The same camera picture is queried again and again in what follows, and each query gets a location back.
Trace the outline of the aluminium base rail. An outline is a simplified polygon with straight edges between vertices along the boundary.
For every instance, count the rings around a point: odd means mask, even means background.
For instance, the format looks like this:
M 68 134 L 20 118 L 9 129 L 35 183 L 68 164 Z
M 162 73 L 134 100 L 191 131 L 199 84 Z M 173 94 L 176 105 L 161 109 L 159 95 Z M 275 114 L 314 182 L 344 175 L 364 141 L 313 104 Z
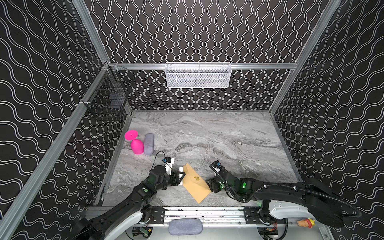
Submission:
M 154 207 L 149 226 L 167 227 L 173 220 L 198 219 L 204 227 L 265 227 L 265 223 L 298 226 L 298 221 L 312 219 L 315 227 L 323 224 L 308 209 L 285 202 L 273 201 L 272 206 L 251 207 Z

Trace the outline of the aluminium corner post right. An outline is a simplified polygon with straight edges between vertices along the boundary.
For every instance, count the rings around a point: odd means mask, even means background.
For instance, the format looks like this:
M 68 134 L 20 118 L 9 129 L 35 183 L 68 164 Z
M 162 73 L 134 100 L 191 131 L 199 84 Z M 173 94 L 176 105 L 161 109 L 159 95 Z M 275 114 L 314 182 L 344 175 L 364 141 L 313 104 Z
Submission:
M 296 67 L 293 70 L 290 70 L 289 74 L 287 75 L 287 78 L 285 82 L 283 83 L 281 89 L 279 90 L 274 102 L 272 103 L 269 113 L 271 116 L 274 116 L 279 105 L 282 103 L 285 95 L 287 94 L 288 90 L 290 89 L 291 85 L 293 84 L 294 80 L 296 79 L 296 76 L 300 72 L 300 70 L 303 68 L 305 62 L 309 58 L 311 52 L 313 51 L 314 47 L 316 46 L 317 42 L 319 41 L 321 35 L 323 34 L 325 28 L 328 26 L 330 20 L 332 19 L 334 13 L 340 6 L 342 1 L 340 0 L 331 0 L 328 1 L 324 11 L 320 15 L 314 29 L 311 31 L 311 34 L 306 42 L 306 44 L 303 46 L 303 49 L 301 53 L 299 54 L 299 57 L 295 61 Z

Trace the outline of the magenta plastic goblet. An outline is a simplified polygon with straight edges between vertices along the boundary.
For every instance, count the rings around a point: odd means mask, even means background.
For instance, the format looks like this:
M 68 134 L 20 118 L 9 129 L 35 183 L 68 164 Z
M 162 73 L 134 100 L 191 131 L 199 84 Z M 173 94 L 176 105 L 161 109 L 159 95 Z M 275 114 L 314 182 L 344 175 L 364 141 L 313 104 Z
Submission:
M 144 153 L 144 143 L 137 139 L 138 132 L 136 130 L 129 130 L 125 133 L 125 139 L 131 142 L 131 149 L 135 155 Z

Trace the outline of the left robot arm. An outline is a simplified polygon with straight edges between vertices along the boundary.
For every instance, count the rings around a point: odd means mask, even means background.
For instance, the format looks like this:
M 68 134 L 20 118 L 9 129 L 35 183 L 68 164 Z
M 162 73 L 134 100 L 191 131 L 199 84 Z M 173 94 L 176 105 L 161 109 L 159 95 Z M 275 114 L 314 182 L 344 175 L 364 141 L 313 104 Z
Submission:
M 158 190 L 178 186 L 185 172 L 167 173 L 166 167 L 158 165 L 150 170 L 148 177 L 133 188 L 131 194 L 109 211 L 75 224 L 68 236 L 69 240 L 115 240 L 125 230 L 137 224 L 143 211 L 157 195 Z

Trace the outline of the toy ice cream cone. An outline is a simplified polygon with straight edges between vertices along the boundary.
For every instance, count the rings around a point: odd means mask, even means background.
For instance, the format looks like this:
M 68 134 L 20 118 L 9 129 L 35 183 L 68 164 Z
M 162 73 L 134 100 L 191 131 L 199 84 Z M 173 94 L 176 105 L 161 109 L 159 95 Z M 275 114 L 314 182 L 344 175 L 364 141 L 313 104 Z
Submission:
M 315 220 L 313 220 L 311 218 L 299 220 L 299 221 L 297 221 L 297 224 L 299 227 L 304 227 L 304 228 L 312 228 L 316 225 Z

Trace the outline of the aluminium back crossbar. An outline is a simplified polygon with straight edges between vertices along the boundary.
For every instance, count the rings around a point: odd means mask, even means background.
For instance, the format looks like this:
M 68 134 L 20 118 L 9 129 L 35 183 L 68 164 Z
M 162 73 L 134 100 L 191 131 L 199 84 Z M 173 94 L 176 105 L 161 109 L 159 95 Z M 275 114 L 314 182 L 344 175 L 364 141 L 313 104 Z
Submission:
M 193 67 L 219 67 L 229 66 L 232 70 L 294 70 L 297 63 L 170 63 L 170 64 L 110 64 L 117 68 L 127 70 L 161 70 L 165 71 L 167 67 L 178 67 L 191 69 Z

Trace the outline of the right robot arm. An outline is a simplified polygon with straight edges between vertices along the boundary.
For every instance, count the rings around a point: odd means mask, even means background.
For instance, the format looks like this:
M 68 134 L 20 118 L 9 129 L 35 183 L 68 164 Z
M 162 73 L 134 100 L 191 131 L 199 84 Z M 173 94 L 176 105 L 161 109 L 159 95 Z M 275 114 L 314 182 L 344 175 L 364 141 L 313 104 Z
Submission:
M 252 178 L 237 178 L 218 161 L 210 164 L 214 178 L 207 180 L 214 193 L 225 191 L 232 200 L 240 203 L 261 201 L 259 216 L 267 223 L 278 219 L 273 214 L 273 201 L 295 204 L 308 210 L 320 223 L 341 228 L 347 218 L 359 218 L 362 212 L 353 204 L 343 201 L 329 187 L 316 179 L 307 178 L 298 183 L 269 183 Z

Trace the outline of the grey fabric pouch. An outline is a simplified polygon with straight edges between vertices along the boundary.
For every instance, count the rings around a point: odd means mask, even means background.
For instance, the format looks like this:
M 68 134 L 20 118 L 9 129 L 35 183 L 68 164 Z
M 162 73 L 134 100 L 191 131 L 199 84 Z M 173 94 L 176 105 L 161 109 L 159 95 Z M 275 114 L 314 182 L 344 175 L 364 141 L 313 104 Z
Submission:
M 169 234 L 172 236 L 199 235 L 203 223 L 199 219 L 177 219 L 169 222 Z

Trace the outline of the aluminium left side rail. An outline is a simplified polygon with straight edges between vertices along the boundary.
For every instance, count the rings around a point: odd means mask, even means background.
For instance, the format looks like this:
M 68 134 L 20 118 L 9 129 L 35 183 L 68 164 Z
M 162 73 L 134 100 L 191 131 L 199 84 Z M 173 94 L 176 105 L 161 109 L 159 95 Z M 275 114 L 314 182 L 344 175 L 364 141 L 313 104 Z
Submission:
M 21 189 L 20 193 L 12 203 L 4 218 L 1 220 L 1 239 L 9 240 L 15 233 L 20 222 L 25 216 L 27 210 L 41 189 L 44 181 L 48 177 L 52 168 L 56 164 L 59 156 L 67 145 L 69 139 L 76 130 L 79 122 L 85 115 L 87 103 L 91 99 L 93 93 L 96 91 L 99 84 L 102 82 L 105 74 L 109 70 L 109 63 L 104 63 L 98 75 L 94 79 L 87 92 L 78 103 L 77 107 L 66 121 L 65 125 L 44 154 L 42 160 L 39 162 L 28 181 Z

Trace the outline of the aluminium corner post left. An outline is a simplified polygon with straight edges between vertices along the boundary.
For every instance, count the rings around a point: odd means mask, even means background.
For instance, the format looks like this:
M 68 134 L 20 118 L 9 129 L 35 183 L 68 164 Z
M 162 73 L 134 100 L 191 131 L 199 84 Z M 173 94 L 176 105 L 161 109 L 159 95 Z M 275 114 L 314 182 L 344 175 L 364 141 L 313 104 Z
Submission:
M 107 54 L 104 44 L 102 43 L 102 40 L 98 33 L 98 29 L 95 26 L 95 23 L 91 17 L 91 13 L 87 8 L 85 1 L 73 0 L 72 2 L 79 17 L 81 18 L 84 28 L 86 29 L 90 37 L 91 43 L 93 44 L 99 59 L 102 62 L 110 63 L 110 58 Z

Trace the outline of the aluminium corner post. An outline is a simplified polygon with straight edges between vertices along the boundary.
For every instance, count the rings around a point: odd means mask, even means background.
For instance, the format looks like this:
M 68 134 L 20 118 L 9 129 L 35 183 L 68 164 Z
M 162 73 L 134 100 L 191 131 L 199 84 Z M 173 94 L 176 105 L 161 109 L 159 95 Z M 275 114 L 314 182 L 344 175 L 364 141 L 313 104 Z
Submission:
M 323 34 L 325 28 L 328 26 L 330 20 L 332 19 L 334 13 L 340 6 L 342 1 L 340 0 L 331 0 L 328 1 L 324 11 L 320 15 L 314 29 L 311 31 L 311 34 L 306 42 L 306 44 L 303 46 L 303 49 L 301 53 L 299 54 L 299 57 L 295 61 L 296 67 L 293 70 L 290 70 L 289 74 L 287 75 L 287 78 L 285 82 L 283 83 L 281 89 L 279 90 L 274 102 L 272 103 L 269 113 L 271 116 L 274 116 L 279 105 L 282 103 L 285 95 L 287 94 L 288 90 L 290 89 L 291 85 L 293 84 L 294 80 L 296 79 L 296 76 L 300 72 L 300 70 L 303 68 L 305 62 L 309 58 L 311 52 L 313 51 L 314 47 L 316 46 L 317 42 L 319 41 L 321 35 Z
M 91 43 L 93 44 L 99 59 L 102 62 L 110 63 L 110 58 L 107 54 L 104 44 L 102 43 L 102 40 L 98 33 L 98 29 L 95 26 L 95 23 L 91 17 L 91 13 L 87 8 L 85 1 L 73 0 L 72 2 L 79 17 L 81 18 L 84 28 L 86 29 L 90 37 Z

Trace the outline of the brown manila envelope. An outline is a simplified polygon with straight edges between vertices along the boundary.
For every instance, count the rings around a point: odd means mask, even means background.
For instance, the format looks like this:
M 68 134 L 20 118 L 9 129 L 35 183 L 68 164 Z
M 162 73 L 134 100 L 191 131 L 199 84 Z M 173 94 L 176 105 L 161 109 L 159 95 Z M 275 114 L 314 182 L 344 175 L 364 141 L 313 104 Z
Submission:
M 183 166 L 183 172 L 185 173 L 183 186 L 196 202 L 200 204 L 211 193 L 211 189 L 206 181 L 189 164 Z

